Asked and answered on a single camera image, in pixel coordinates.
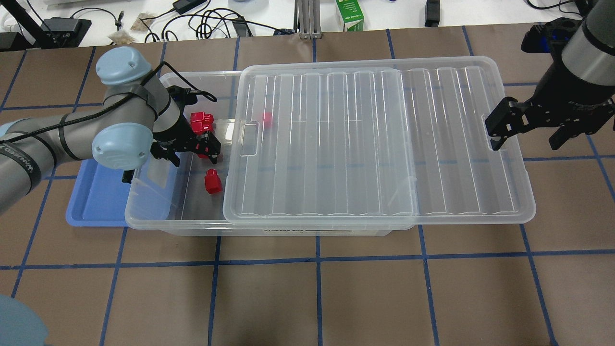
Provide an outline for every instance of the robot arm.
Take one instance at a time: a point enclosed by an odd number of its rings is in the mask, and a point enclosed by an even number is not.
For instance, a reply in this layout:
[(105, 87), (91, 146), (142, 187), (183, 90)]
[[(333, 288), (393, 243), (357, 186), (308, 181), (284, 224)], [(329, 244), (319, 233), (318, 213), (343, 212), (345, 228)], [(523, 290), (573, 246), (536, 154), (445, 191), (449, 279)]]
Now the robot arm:
[(197, 136), (183, 107), (195, 103), (196, 94), (216, 98), (179, 87), (168, 91), (156, 78), (160, 67), (152, 70), (134, 48), (115, 48), (96, 65), (108, 86), (101, 110), (0, 126), (0, 214), (61, 163), (94, 158), (130, 171), (143, 165), (149, 152), (178, 166), (175, 153), (182, 151), (207, 155), (215, 163), (220, 143), (211, 132)]
[(553, 64), (525, 102), (506, 97), (485, 120), (491, 147), (537, 127), (557, 127), (549, 143), (559, 149), (568, 139), (592, 135), (615, 113), (615, 1), (601, 0), (583, 21), (559, 18), (532, 28), (526, 52), (545, 52)]

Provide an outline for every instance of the brown table surface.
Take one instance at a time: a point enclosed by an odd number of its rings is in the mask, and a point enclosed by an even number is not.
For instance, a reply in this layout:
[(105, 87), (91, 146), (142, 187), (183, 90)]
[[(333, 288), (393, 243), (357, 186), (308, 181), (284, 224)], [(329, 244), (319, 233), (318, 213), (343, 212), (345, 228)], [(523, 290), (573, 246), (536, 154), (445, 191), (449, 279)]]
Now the brown table surface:
[[(507, 95), (525, 100), (551, 61), (518, 48), (530, 26), (135, 47), (180, 71), (486, 55)], [(1, 53), (0, 123), (99, 105), (93, 64), (109, 49)], [(532, 221), (380, 238), (71, 227), (65, 211), (79, 163), (65, 164), (0, 217), (0, 294), (30, 306), (54, 345), (612, 345), (615, 134), (605, 128), (552, 151), (551, 132), (520, 136)]]

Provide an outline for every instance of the light blue joint cap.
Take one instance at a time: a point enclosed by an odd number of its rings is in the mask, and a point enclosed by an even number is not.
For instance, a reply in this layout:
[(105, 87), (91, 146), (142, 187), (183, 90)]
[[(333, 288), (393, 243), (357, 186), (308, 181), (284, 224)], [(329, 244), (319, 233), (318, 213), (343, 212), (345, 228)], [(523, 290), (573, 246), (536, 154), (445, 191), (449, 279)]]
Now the light blue joint cap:
[(34, 311), (0, 294), (0, 346), (43, 346), (48, 334)]
[(6, 135), (6, 133), (9, 131), (9, 128), (13, 126), (19, 120), (11, 121), (10, 123), (0, 125), (0, 137), (2, 137), (3, 135)]
[(94, 137), (92, 154), (104, 167), (137, 169), (147, 161), (153, 138), (151, 130), (141, 124), (111, 125)]
[(111, 49), (96, 63), (96, 73), (106, 86), (118, 86), (134, 81), (151, 69), (152, 65), (133, 47)]

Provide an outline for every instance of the plastic bin lid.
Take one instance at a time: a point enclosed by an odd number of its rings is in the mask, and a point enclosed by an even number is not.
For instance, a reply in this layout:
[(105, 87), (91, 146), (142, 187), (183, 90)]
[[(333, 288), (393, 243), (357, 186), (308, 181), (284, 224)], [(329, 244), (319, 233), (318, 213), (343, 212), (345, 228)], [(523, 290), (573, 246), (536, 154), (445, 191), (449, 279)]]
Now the plastic bin lid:
[(247, 68), (224, 216), (262, 228), (408, 228), (418, 213), (410, 135), (391, 67)]
[(522, 223), (535, 212), (486, 57), (251, 66), (240, 77), (223, 212), (248, 228)]

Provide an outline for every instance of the white table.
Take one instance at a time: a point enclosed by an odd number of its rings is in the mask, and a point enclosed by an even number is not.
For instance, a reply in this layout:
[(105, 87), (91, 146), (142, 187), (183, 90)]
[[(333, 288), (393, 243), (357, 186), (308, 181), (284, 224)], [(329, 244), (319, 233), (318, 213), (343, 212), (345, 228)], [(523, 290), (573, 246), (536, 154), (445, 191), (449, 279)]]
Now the white table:
[[(320, 15), (323, 32), (341, 31), (335, 0), (321, 0)], [(424, 7), (426, 0), (360, 0), (365, 15), (364, 30), (382, 30), (397, 28), (419, 28), (424, 25)], [(69, 17), (73, 12), (83, 7), (102, 7), (118, 15), (124, 11), (124, 28), (137, 42), (143, 42), (146, 33), (130, 31), (132, 23), (140, 12), (161, 14), (172, 8), (171, 0), (85, 0), (65, 4), (47, 5), (43, 0), (31, 0), (32, 5), (42, 18)], [(533, 0), (537, 6), (557, 3), (557, 0)], [(246, 20), (271, 25), (276, 28), (292, 28), (294, 0), (212, 0), (210, 9), (228, 7), (243, 15)], [(574, 4), (566, 4), (562, 9), (576, 11)], [(160, 34), (162, 27), (177, 13), (165, 15), (157, 20), (152, 29)], [(482, 25), (500, 23), (549, 22), (558, 17), (579, 18), (577, 15), (566, 15), (557, 8), (536, 10), (528, 6), (524, 0), (442, 0), (440, 26)], [(101, 11), (83, 11), (77, 18), (89, 19), (92, 27), (86, 34), (82, 46), (99, 46), (109, 44), (107, 35), (116, 30), (113, 18)], [(180, 40), (195, 39), (195, 34), (188, 28), (188, 18), (178, 19), (169, 28), (177, 34)], [(231, 34), (236, 35), (229, 23)], [(273, 34), (272, 30), (250, 25), (251, 31), (257, 36)], [(214, 38), (223, 37), (218, 30)]]

